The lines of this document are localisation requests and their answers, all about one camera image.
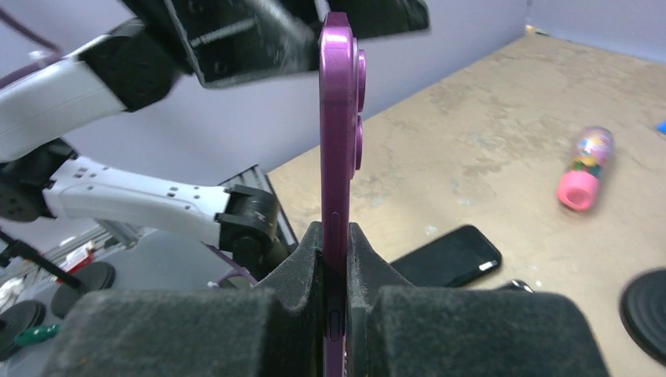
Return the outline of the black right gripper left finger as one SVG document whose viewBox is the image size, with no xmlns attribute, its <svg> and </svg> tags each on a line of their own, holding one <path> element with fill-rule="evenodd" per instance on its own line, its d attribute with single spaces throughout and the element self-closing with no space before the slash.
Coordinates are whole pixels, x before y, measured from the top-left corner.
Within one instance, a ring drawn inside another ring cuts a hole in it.
<svg viewBox="0 0 666 377">
<path fill-rule="evenodd" d="M 66 317 L 45 376 L 321 376 L 322 225 L 257 286 L 97 291 Z"/>
</svg>

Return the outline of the black phone purple edge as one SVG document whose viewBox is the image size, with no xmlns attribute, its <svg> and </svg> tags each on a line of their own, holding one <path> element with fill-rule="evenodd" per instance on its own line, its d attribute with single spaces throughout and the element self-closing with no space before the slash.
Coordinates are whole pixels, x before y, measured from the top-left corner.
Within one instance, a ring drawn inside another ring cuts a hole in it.
<svg viewBox="0 0 666 377">
<path fill-rule="evenodd" d="M 329 12 L 320 34 L 320 175 L 324 259 L 324 374 L 344 374 L 350 182 L 362 159 L 365 52 L 347 15 Z"/>
</svg>

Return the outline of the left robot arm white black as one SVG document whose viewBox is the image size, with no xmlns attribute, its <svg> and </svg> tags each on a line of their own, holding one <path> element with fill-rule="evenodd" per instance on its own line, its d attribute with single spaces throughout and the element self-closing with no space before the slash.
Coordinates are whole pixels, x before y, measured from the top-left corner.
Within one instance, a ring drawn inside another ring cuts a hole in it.
<svg viewBox="0 0 666 377">
<path fill-rule="evenodd" d="M 119 1 L 1 1 L 1 7 L 69 53 L 130 18 Z M 360 41 L 368 57 L 365 110 L 379 100 L 397 99 L 384 90 L 395 81 L 397 62 L 418 52 L 426 33 Z M 1 24 L 1 76 L 27 64 L 38 50 Z M 318 84 L 315 74 L 271 79 L 225 90 L 205 90 L 195 78 L 182 79 L 165 100 L 134 114 L 116 115 L 69 133 L 84 156 L 112 167 L 190 184 L 219 184 L 258 164 L 271 171 L 319 143 Z M 4 229 L 46 251 L 79 234 L 79 223 L 39 220 Z M 199 241 L 153 232 L 130 250 L 109 259 L 119 275 L 217 279 L 228 265 Z"/>
</svg>

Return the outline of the black phone white stripe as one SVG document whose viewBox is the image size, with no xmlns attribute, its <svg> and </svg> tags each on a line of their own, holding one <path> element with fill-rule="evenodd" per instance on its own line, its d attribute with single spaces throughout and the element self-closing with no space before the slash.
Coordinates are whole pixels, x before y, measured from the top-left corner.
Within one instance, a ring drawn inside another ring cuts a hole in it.
<svg viewBox="0 0 666 377">
<path fill-rule="evenodd" d="M 462 287 L 498 269 L 502 260 L 477 227 L 462 225 L 391 266 L 418 287 Z"/>
</svg>

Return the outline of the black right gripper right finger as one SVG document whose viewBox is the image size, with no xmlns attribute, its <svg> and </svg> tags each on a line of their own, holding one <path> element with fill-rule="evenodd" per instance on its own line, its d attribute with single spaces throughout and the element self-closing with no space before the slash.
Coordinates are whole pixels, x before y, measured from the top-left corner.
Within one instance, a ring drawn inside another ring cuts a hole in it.
<svg viewBox="0 0 666 377">
<path fill-rule="evenodd" d="M 606 376 L 585 316 L 547 292 L 416 287 L 349 227 L 350 376 Z"/>
</svg>

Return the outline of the black round base phone stand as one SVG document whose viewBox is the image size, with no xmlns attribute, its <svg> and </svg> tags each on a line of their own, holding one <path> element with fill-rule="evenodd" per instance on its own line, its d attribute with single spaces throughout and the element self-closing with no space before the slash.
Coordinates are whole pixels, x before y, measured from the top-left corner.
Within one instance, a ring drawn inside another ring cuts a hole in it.
<svg viewBox="0 0 666 377">
<path fill-rule="evenodd" d="M 634 342 L 665 366 L 665 269 L 636 276 L 620 296 L 622 324 Z"/>
</svg>

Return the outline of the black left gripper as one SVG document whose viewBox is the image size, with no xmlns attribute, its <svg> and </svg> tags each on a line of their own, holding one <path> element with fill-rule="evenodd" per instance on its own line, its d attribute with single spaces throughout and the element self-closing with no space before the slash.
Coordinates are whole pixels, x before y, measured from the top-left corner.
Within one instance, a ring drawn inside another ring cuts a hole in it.
<svg viewBox="0 0 666 377">
<path fill-rule="evenodd" d="M 201 86 L 222 88 L 318 71 L 320 21 L 312 1 L 125 1 Z M 359 39 L 430 28 L 421 0 L 329 0 Z"/>
</svg>

